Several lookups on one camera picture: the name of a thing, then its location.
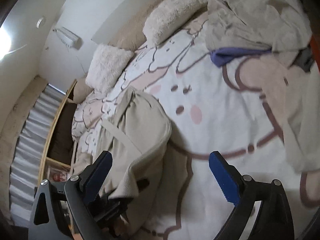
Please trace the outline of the beige waffle pants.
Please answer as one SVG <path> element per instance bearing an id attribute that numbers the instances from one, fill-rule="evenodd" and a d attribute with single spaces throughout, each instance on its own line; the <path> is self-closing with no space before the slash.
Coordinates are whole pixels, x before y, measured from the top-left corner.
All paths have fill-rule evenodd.
<path id="1" fill-rule="evenodd" d="M 112 166 L 98 195 L 102 203 L 127 202 L 112 228 L 121 236 L 163 234 L 176 224 L 188 182 L 187 158 L 170 144 L 172 123 L 163 107 L 153 96 L 130 87 L 114 115 L 100 118 L 97 128 L 97 135 L 82 137 L 95 149 L 77 152 L 74 173 L 110 152 Z"/>

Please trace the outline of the pile of unfolded clothes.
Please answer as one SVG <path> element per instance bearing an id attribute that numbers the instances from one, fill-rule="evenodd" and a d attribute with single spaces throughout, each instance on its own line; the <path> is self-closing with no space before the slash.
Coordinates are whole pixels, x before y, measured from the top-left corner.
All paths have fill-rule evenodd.
<path id="1" fill-rule="evenodd" d="M 299 0 L 208 0 L 206 45 L 217 66 L 237 56 L 282 53 L 285 61 L 311 40 Z M 293 79 L 284 98 L 286 157 L 298 172 L 319 169 L 319 70 Z"/>

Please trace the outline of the red doll display case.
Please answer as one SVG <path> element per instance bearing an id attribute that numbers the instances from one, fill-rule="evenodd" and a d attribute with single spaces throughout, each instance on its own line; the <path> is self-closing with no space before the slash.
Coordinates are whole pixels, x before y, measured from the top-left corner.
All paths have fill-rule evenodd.
<path id="1" fill-rule="evenodd" d="M 53 182 L 64 182 L 68 179 L 68 170 L 64 167 L 57 168 L 54 166 L 48 166 L 47 179 Z"/>

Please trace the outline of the grey window curtain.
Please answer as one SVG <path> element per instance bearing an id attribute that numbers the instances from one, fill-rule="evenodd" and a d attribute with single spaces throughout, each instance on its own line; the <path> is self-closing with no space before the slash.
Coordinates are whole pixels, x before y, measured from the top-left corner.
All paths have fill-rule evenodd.
<path id="1" fill-rule="evenodd" d="M 18 136 L 10 167 L 9 186 L 10 213 L 16 226 L 29 226 L 44 145 L 64 96 L 50 84 L 46 85 Z"/>

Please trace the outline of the beige curtain valance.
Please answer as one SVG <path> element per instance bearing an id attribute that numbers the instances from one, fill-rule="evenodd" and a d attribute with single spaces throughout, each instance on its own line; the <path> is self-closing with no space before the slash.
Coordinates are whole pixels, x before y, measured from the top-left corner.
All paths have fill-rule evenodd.
<path id="1" fill-rule="evenodd" d="M 10 166 L 16 142 L 30 110 L 47 84 L 39 76 L 29 83 L 15 102 L 1 131 L 1 212 L 9 223 L 12 223 L 9 207 Z"/>

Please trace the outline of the bear print bed cover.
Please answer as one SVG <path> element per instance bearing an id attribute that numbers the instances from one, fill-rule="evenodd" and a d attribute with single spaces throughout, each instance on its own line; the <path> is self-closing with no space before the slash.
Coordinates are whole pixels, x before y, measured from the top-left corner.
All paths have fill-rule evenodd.
<path id="1" fill-rule="evenodd" d="M 206 45 L 205 1 L 207 5 L 170 36 L 179 44 L 189 43 L 177 37 L 183 30 L 194 37 L 180 64 L 168 70 L 157 93 L 140 90 L 163 107 L 172 123 L 170 144 L 187 158 L 188 182 L 180 214 L 163 234 L 140 231 L 121 239 L 215 239 L 234 205 L 225 199 L 209 168 L 214 151 L 256 181 L 279 180 L 289 201 L 294 239 L 319 239 L 319 169 L 296 171 L 287 161 L 283 135 L 287 86 L 317 67 L 313 61 L 301 61 L 310 42 L 291 61 L 285 61 L 282 53 L 264 52 L 217 66 Z M 110 92 L 92 89 L 77 107 L 72 123 L 77 152 L 93 151 L 95 146 L 82 142 L 82 137 L 97 135 L 99 119 L 114 115 L 124 92 L 116 91 L 122 93 L 117 103 L 108 98 Z"/>

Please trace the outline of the large white fluffy pillow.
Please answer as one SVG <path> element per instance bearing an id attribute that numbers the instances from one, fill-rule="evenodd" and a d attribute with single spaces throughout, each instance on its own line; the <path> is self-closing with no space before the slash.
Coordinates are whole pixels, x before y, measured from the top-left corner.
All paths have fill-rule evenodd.
<path id="1" fill-rule="evenodd" d="M 93 54 L 86 85 L 99 93 L 107 94 L 134 55 L 130 50 L 100 44 Z"/>

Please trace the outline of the long beige bolster blanket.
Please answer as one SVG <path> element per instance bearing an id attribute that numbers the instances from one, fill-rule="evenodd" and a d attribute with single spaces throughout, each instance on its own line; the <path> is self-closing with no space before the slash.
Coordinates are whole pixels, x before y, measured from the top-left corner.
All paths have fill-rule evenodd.
<path id="1" fill-rule="evenodd" d="M 164 0 L 152 0 L 132 16 L 129 21 L 117 31 L 116 35 L 108 43 L 114 47 L 136 52 L 137 56 L 132 58 L 113 85 L 108 98 L 117 103 L 122 93 L 131 86 L 138 90 L 148 89 L 150 93 L 157 93 L 161 89 L 161 79 L 166 76 L 172 66 L 178 66 L 184 58 L 191 43 L 194 41 L 192 34 L 185 30 L 177 37 L 185 37 L 189 42 L 184 44 L 175 43 L 170 37 L 163 46 L 150 49 L 146 45 L 146 38 L 143 34 L 143 27 L 151 12 Z"/>

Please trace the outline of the round ceiling light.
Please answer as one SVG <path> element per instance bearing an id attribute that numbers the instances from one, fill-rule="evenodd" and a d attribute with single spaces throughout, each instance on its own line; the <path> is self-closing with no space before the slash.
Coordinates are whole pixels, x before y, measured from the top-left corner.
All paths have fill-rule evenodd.
<path id="1" fill-rule="evenodd" d="M 36 23 L 36 28 L 40 29 L 46 23 L 46 18 L 42 16 Z"/>

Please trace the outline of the small white fluffy pillow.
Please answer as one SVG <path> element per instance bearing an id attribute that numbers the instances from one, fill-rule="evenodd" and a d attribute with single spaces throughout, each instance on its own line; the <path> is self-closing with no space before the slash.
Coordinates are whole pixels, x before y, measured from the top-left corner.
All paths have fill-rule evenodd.
<path id="1" fill-rule="evenodd" d="M 143 27 L 148 48 L 164 42 L 206 5 L 205 0 L 164 0 L 159 3 L 148 16 Z"/>

